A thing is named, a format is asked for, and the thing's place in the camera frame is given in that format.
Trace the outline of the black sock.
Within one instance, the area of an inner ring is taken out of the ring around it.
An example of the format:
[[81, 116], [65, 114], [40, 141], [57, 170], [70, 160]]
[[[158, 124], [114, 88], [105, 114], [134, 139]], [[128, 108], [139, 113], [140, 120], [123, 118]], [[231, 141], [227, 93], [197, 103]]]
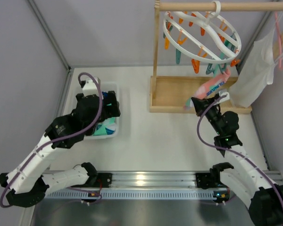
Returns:
[[102, 92], [104, 105], [113, 105], [117, 101], [116, 93], [113, 90]]

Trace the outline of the teal sock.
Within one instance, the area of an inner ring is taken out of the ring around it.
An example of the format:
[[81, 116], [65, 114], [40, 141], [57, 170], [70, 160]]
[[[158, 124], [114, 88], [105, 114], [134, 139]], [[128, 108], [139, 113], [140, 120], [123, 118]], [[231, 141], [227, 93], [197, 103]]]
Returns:
[[113, 135], [117, 129], [115, 117], [106, 119], [97, 125], [93, 136], [106, 136]]

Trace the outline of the pink sock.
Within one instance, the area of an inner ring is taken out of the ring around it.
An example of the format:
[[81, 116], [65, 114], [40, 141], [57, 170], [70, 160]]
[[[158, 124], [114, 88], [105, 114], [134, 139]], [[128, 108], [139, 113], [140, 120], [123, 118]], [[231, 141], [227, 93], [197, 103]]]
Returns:
[[227, 80], [231, 76], [230, 69], [226, 69], [225, 72], [220, 73], [216, 77], [210, 79], [209, 81], [203, 83], [195, 92], [194, 94], [186, 101], [185, 105], [183, 106], [184, 110], [190, 110], [194, 107], [191, 98], [195, 97], [198, 99], [204, 99], [214, 91], [218, 90], [221, 86], [226, 84]]

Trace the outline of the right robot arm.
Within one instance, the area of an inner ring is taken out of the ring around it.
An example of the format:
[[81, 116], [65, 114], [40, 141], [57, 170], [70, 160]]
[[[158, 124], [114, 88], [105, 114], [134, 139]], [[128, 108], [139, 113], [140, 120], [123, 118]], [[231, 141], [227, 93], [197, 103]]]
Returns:
[[217, 136], [214, 143], [204, 139], [201, 142], [219, 151], [225, 162], [210, 169], [216, 183], [221, 183], [243, 202], [251, 221], [256, 226], [283, 226], [283, 185], [272, 180], [248, 156], [243, 143], [239, 140], [239, 116], [233, 111], [221, 112], [220, 102], [226, 95], [190, 101], [196, 115], [202, 120], [207, 118]]

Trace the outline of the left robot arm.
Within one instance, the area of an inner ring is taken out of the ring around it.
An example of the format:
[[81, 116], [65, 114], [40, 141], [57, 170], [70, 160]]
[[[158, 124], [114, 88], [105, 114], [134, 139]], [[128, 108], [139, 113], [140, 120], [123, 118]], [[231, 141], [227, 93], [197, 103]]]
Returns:
[[97, 95], [76, 95], [77, 104], [70, 114], [54, 119], [38, 145], [12, 172], [0, 174], [3, 196], [9, 206], [32, 207], [44, 197], [68, 187], [92, 187], [98, 182], [95, 167], [84, 162], [70, 170], [45, 175], [44, 171], [60, 154], [104, 127], [103, 122], [120, 116], [115, 91]]

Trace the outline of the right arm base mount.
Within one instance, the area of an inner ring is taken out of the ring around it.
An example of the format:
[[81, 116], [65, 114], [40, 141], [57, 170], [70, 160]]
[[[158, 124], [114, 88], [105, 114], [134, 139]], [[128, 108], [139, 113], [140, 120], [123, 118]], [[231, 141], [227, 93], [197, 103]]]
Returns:
[[196, 173], [195, 177], [197, 188], [209, 189], [215, 187], [214, 180], [210, 173]]

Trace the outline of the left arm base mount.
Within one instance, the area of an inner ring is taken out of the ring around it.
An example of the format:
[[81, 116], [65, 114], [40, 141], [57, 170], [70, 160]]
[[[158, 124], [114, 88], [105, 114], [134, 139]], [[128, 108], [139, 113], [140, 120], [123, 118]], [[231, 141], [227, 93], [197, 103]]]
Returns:
[[112, 173], [98, 173], [97, 179], [93, 184], [95, 188], [109, 188], [112, 183]]

